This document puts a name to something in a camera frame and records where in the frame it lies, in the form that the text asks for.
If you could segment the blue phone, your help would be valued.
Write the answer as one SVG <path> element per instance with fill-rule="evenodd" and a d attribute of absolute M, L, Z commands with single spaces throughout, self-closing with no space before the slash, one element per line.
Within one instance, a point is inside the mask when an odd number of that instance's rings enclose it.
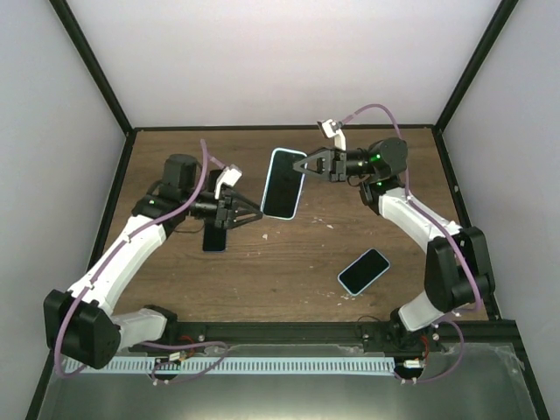
<path fill-rule="evenodd" d="M 202 251 L 207 253 L 224 252 L 227 248 L 228 231 L 206 224 L 203 230 Z"/>

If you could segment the black phone case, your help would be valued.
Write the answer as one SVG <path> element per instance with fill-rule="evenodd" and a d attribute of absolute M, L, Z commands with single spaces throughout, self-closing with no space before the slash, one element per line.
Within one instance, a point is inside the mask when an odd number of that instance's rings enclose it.
<path fill-rule="evenodd" d="M 221 186 L 222 186 L 222 175 L 224 171 L 220 169 L 212 170 L 209 172 L 206 191 L 211 193 L 215 200 L 219 200 L 221 197 Z"/>

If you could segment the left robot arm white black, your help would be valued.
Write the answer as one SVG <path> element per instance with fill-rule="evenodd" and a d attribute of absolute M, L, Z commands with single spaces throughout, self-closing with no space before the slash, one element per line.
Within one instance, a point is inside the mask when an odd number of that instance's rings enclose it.
<path fill-rule="evenodd" d="M 170 156 L 163 177 L 136 203 L 100 260 L 68 290 L 46 296 L 46 342 L 59 376 L 68 375 L 64 363 L 69 359 L 100 369 L 128 347 L 154 347 L 167 354 L 178 345 L 176 313 L 154 304 L 119 316 L 114 310 L 133 276 L 186 218 L 222 233 L 262 218 L 259 206 L 234 189 L 242 171 L 233 164 L 218 164 L 211 171 L 213 160 L 209 155 L 201 161 Z"/>

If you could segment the metal front plate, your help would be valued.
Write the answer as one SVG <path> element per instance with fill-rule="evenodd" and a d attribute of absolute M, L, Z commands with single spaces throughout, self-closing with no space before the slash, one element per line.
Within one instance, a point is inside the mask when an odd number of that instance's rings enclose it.
<path fill-rule="evenodd" d="M 381 357 L 336 346 L 237 346 L 233 357 Z M 450 345 L 420 380 L 350 374 L 76 374 L 52 378 L 41 419 L 535 419 L 509 345 Z"/>

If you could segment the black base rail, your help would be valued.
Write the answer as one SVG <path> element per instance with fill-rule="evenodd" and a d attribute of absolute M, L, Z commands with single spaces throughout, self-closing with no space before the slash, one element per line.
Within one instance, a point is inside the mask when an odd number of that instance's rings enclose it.
<path fill-rule="evenodd" d="M 447 324 L 421 332 L 398 332 L 388 321 L 354 322 L 177 322 L 168 327 L 158 344 L 179 345 L 223 341 L 230 345 L 358 345 L 367 352 L 415 353 L 457 343 L 459 334 Z"/>

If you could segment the black enclosure frame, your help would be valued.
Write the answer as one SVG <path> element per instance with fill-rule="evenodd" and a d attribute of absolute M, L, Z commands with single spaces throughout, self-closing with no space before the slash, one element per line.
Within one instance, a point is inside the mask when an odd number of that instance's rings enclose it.
<path fill-rule="evenodd" d="M 277 125 L 380 96 L 434 121 L 496 1 L 72 1 L 132 123 Z M 39 300 L 91 254 L 124 142 L 51 3 L 1 5 L 5 170 L 19 181 L 8 296 L 28 364 L 5 364 L 3 417 L 22 419 L 46 347 Z"/>

